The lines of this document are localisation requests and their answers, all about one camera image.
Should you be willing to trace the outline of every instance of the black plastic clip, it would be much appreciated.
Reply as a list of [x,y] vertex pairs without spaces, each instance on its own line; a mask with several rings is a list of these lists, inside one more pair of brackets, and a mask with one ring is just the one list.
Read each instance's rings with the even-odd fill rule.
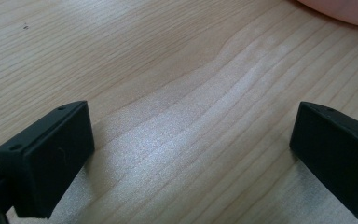
[[19,217],[50,217],[94,151],[87,102],[49,112],[0,146],[0,223],[14,206]]
[[358,121],[301,102],[290,148],[358,218]]

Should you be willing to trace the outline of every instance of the wooden table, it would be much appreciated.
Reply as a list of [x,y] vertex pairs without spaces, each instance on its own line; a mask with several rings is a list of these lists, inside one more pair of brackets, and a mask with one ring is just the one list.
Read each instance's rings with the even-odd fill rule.
[[358,27],[288,0],[0,0],[0,145],[88,100],[50,220],[357,223],[289,149],[298,103],[358,119]]

